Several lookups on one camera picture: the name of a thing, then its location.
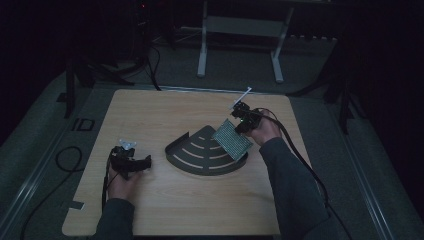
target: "metal stand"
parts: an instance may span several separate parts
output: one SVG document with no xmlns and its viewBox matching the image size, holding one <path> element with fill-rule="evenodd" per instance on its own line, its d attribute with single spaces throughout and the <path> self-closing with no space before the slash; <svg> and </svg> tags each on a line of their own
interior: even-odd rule
<svg viewBox="0 0 424 240">
<path fill-rule="evenodd" d="M 228 18 L 208 15 L 208 1 L 203 3 L 203 23 L 202 23 L 202 46 L 200 49 L 199 66 L 197 76 L 204 77 L 206 72 L 207 45 L 206 35 L 208 32 L 220 32 L 230 34 L 242 34 L 264 37 L 278 37 L 278 44 L 271 52 L 271 61 L 274 68 L 275 81 L 284 81 L 281 72 L 279 55 L 286 38 L 287 29 L 293 15 L 294 8 L 290 8 L 284 22 L 253 20 L 241 18 Z"/>
</svg>

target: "small black object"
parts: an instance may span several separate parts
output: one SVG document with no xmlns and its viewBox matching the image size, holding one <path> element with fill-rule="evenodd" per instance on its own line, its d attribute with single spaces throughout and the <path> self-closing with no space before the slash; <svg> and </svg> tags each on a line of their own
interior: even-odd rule
<svg viewBox="0 0 424 240">
<path fill-rule="evenodd" d="M 251 129 L 255 129 L 261 122 L 261 113 L 258 109 L 250 110 L 250 107 L 244 102 L 237 102 L 234 107 L 234 111 L 231 113 L 235 118 L 240 118 L 240 124 L 237 125 L 235 131 L 240 133 L 246 133 Z"/>
<path fill-rule="evenodd" d="M 123 147 L 114 147 L 109 154 L 109 161 L 113 170 L 118 172 L 123 178 L 128 180 L 128 173 L 143 171 L 152 167 L 151 156 L 144 160 L 134 160 L 134 148 L 125 150 Z"/>
</svg>

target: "perforated plate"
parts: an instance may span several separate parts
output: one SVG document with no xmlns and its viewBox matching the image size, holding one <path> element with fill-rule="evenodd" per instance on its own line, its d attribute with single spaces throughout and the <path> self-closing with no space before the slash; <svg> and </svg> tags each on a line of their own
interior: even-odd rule
<svg viewBox="0 0 424 240">
<path fill-rule="evenodd" d="M 247 137 L 236 133 L 234 129 L 234 125 L 226 119 L 212 137 L 234 160 L 238 161 L 246 154 L 253 143 Z"/>
<path fill-rule="evenodd" d="M 215 129 L 205 126 L 189 137 L 184 134 L 165 148 L 166 158 L 175 167 L 192 174 L 216 176 L 241 168 L 248 154 L 234 159 L 212 138 Z"/>
</svg>

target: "wooden tabletop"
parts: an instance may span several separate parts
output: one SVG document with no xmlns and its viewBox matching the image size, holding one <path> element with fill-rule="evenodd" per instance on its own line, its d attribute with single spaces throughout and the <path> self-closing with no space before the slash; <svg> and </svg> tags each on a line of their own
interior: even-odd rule
<svg viewBox="0 0 424 240">
<path fill-rule="evenodd" d="M 225 119 L 238 119 L 228 107 L 240 93 L 116 91 L 74 196 L 82 210 L 69 209 L 63 233 L 95 233 L 101 216 L 106 161 L 119 139 L 136 141 L 135 159 L 152 156 L 132 199 L 134 235 L 273 235 L 279 234 L 264 161 L 254 144 L 246 165 L 221 176 L 197 176 L 168 162 L 165 147 L 186 132 L 194 134 Z M 272 110 L 285 125 L 299 152 L 308 160 L 303 140 L 285 96 L 249 94 L 251 108 Z"/>
</svg>

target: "black arc-shaped plate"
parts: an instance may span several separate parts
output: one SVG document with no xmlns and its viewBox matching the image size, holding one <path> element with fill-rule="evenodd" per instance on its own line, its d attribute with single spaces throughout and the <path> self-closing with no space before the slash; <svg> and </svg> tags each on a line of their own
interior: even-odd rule
<svg viewBox="0 0 424 240">
<path fill-rule="evenodd" d="M 165 148 L 166 158 L 175 167 L 202 176 L 223 175 L 243 167 L 248 154 L 235 161 L 212 138 L 214 133 L 209 125 L 191 137 L 187 132 Z"/>
</svg>

